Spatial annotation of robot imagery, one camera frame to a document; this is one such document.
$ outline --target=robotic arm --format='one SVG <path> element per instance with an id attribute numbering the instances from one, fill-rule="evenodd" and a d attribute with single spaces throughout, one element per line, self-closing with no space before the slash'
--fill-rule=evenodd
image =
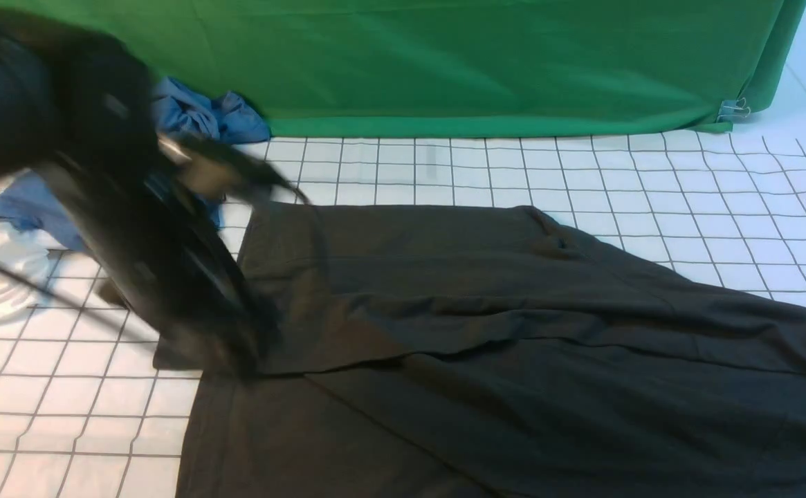
<path id="1" fill-rule="evenodd" d="M 231 147 L 158 139 L 150 91 L 116 39 L 0 9 L 0 177 L 32 167 L 129 308 L 203 368 L 248 375 L 278 340 L 277 310 L 195 194 L 258 208 L 290 185 Z"/>

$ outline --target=clothing pile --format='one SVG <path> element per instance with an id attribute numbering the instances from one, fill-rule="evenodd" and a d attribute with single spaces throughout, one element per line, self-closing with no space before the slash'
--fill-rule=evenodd
<path id="1" fill-rule="evenodd" d="M 267 123 L 234 92 L 210 99 L 173 78 L 154 89 L 152 113 L 156 129 L 171 138 L 196 133 L 230 145 L 264 142 Z M 216 228 L 219 205 L 205 202 Z M 0 182 L 0 264 L 30 281 L 48 277 L 48 249 L 87 252 L 67 212 L 35 173 L 26 171 Z M 0 277 L 0 319 L 37 301 L 36 291 Z"/>

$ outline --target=black garment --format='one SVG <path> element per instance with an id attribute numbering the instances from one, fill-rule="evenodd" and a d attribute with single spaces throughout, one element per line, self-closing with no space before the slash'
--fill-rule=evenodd
<path id="1" fill-rule="evenodd" d="M 806 309 L 694 284 L 533 208 L 250 225 L 286 313 L 266 377 L 204 374 L 178 498 L 806 497 Z"/>

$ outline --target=green cloth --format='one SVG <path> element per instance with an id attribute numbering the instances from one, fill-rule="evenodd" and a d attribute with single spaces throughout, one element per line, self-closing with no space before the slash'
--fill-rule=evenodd
<path id="1" fill-rule="evenodd" d="M 250 99 L 280 136 L 577 136 L 768 107 L 806 0 L 0 0 Z"/>

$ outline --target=black object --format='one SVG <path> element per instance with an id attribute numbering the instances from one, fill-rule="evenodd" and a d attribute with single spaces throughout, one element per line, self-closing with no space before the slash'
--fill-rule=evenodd
<path id="1" fill-rule="evenodd" d="M 179 176 L 157 145 L 150 91 L 149 70 L 115 38 L 0 9 L 0 176 L 32 167 L 115 299 L 201 368 L 248 375 L 277 340 L 279 316 L 245 285 L 188 185 L 220 176 L 230 192 L 267 199 L 275 172 L 192 141 L 199 173 Z"/>
<path id="2" fill-rule="evenodd" d="M 284 342 L 204 372 L 177 498 L 806 498 L 806 308 L 532 207 L 317 209 L 330 284 L 305 208 L 248 229 Z"/>

